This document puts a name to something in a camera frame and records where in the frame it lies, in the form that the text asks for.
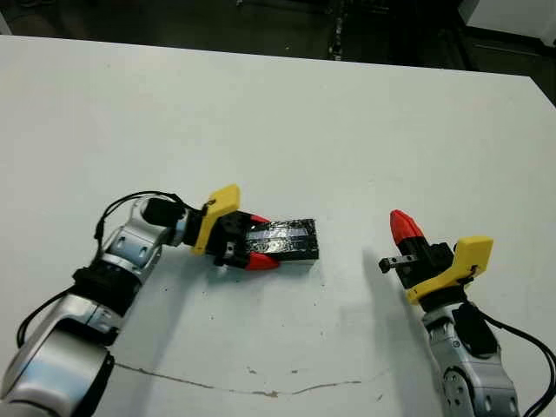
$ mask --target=dark background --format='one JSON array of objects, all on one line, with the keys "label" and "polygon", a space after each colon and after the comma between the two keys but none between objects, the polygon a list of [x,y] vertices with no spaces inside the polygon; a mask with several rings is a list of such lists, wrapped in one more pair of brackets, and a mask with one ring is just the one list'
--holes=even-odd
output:
[{"label": "dark background", "polygon": [[530,76],[556,103],[554,49],[538,39],[468,28],[457,5],[449,0],[0,0],[14,35],[517,74]]}]

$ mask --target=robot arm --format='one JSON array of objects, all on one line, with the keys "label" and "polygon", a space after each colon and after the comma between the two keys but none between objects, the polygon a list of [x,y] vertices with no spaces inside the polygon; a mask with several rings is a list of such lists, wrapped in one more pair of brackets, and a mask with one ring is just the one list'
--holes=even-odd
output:
[{"label": "robot arm", "polygon": [[[487,268],[493,240],[460,239],[453,254],[446,243],[429,245],[414,220],[399,210],[392,212],[390,225],[401,256],[384,258],[379,266],[383,273],[394,268],[408,300],[425,311],[422,322],[440,370],[445,415],[518,417],[517,394],[487,322],[537,345],[551,369],[556,357],[542,342],[495,321],[467,299],[465,286]],[[524,416],[538,415],[555,389],[551,378],[545,395]]]},{"label": "robot arm", "polygon": [[[102,244],[104,220],[130,200],[134,203],[128,221]],[[314,228],[312,235],[286,237],[289,245],[270,245],[274,252],[269,255],[271,250],[264,243],[273,227],[268,225],[273,223],[237,211],[238,207],[236,186],[214,193],[201,210],[187,206],[176,195],[159,192],[135,193],[111,204],[96,227],[99,246],[92,263],[74,273],[74,286],[45,302],[22,323],[17,335],[20,349],[3,378],[0,417],[87,417],[95,412],[115,363],[108,347],[122,329],[123,318],[158,262],[163,245],[183,242],[197,254],[214,255],[217,265],[245,269],[275,268],[292,254],[308,259],[318,256]],[[297,236],[298,222],[311,221],[277,223],[285,236]],[[257,232],[263,223],[265,228]],[[294,249],[292,242],[298,244]],[[252,247],[268,251],[255,252]],[[26,341],[29,321],[58,299]]]},{"label": "robot arm", "polygon": [[28,416],[94,413],[114,366],[107,346],[117,337],[162,245],[181,242],[184,218],[174,226],[145,221],[150,200],[143,197],[133,204],[127,223],[90,266],[74,273],[76,284],[21,346],[3,379],[5,415],[13,410]]}]

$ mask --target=table surface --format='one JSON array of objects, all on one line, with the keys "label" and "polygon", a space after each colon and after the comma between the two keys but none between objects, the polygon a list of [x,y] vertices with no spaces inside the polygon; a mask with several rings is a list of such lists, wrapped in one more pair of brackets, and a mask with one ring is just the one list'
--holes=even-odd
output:
[{"label": "table surface", "polygon": [[[492,236],[470,297],[556,348],[556,112],[531,79],[11,36],[0,57],[1,369],[109,202],[198,207],[231,182],[246,211],[313,217],[321,259],[253,273],[166,250],[96,415],[441,416],[422,312],[377,267],[391,209],[430,242]],[[546,364],[496,333],[524,411]]]}]

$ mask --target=black cable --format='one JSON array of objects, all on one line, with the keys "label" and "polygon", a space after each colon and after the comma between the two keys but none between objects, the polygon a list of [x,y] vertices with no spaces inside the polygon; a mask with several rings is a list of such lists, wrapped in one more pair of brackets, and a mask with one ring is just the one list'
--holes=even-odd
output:
[{"label": "black cable", "polygon": [[25,333],[27,332],[27,327],[32,322],[32,320],[36,317],[36,315],[39,314],[41,311],[43,311],[45,308],[47,308],[54,301],[64,297],[70,291],[70,289],[71,288],[64,289],[64,291],[62,291],[61,293],[54,295],[52,298],[48,299],[43,304],[41,304],[40,307],[36,308],[31,314],[25,317],[25,319],[21,322],[19,328],[17,329],[16,342],[18,348],[23,346],[23,344],[25,343]]},{"label": "black cable", "polygon": [[539,415],[548,406],[548,404],[550,404],[550,402],[553,400],[554,396],[556,395],[556,355],[552,350],[550,350],[550,348],[546,344],[544,344],[536,337],[531,336],[530,334],[524,332],[523,330],[514,328],[506,323],[497,321],[491,316],[489,316],[488,314],[485,314],[482,311],[480,311],[473,304],[471,305],[477,310],[477,312],[486,322],[492,324],[497,328],[506,330],[507,332],[514,334],[522,339],[525,339],[526,341],[529,341],[537,348],[539,348],[540,351],[543,353],[543,355],[546,357],[546,361],[548,362],[548,367],[550,370],[550,382],[548,384],[548,388],[546,389],[545,393],[527,409],[525,414],[523,414],[523,417],[534,417]]}]

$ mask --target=crack on table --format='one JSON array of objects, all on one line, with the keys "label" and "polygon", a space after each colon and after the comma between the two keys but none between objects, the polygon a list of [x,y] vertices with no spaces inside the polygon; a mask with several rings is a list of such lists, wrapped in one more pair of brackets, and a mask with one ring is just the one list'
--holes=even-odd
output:
[{"label": "crack on table", "polygon": [[386,375],[390,372],[390,369],[387,368],[387,369],[379,372],[377,375],[373,376],[371,379],[366,380],[366,381],[354,380],[354,381],[330,382],[330,383],[325,383],[325,384],[313,385],[311,387],[303,388],[303,389],[300,389],[298,391],[275,391],[275,390],[272,390],[272,391],[247,391],[247,390],[242,390],[242,389],[216,387],[214,385],[203,384],[201,382],[190,381],[190,380],[186,380],[186,379],[183,379],[183,378],[177,378],[175,376],[158,374],[156,372],[147,371],[147,370],[143,369],[142,367],[131,367],[130,365],[126,365],[126,364],[120,363],[120,362],[116,362],[115,365],[116,365],[116,367],[119,367],[120,369],[126,369],[128,371],[137,372],[137,373],[143,374],[143,375],[154,376],[155,378],[161,378],[161,379],[164,379],[164,380],[167,380],[167,381],[179,382],[181,384],[186,384],[186,385],[190,385],[190,386],[193,386],[193,387],[199,387],[199,388],[205,388],[205,389],[214,389],[216,391],[223,391],[223,392],[232,393],[232,394],[263,395],[263,396],[269,397],[269,398],[278,398],[279,396],[284,396],[284,395],[289,395],[289,396],[300,395],[300,394],[308,393],[310,391],[314,391],[316,389],[340,387],[340,386],[343,386],[343,385],[368,384],[368,383],[373,382],[374,380],[376,380],[376,379],[380,378],[381,376],[384,376],[384,375]]}]

